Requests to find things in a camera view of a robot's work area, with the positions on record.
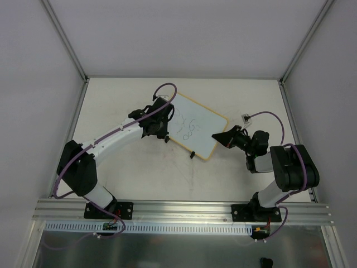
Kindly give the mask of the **yellow framed whiteboard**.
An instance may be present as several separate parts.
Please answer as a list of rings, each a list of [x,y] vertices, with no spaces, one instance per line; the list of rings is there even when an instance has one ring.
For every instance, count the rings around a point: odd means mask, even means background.
[[[195,156],[208,160],[217,145],[212,135],[226,131],[229,120],[180,93],[171,103],[175,112],[168,123],[170,140],[194,152]]]

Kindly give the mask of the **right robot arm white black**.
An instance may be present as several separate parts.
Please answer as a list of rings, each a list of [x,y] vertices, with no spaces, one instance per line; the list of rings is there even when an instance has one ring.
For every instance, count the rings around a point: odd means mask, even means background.
[[[228,149],[237,147],[244,151],[246,167],[252,174],[272,173],[274,176],[247,204],[231,205],[233,222],[281,222],[279,204],[320,182],[316,165],[304,145],[270,146],[268,132],[259,130],[248,136],[240,126],[212,137]]]

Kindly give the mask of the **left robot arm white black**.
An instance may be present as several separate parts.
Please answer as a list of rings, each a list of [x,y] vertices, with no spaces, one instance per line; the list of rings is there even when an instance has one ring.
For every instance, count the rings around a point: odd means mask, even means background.
[[[158,97],[152,105],[136,109],[116,128],[87,142],[69,141],[62,152],[57,174],[76,194],[91,202],[105,218],[115,215],[117,199],[98,180],[97,167],[110,154],[146,136],[165,139],[175,108]]]

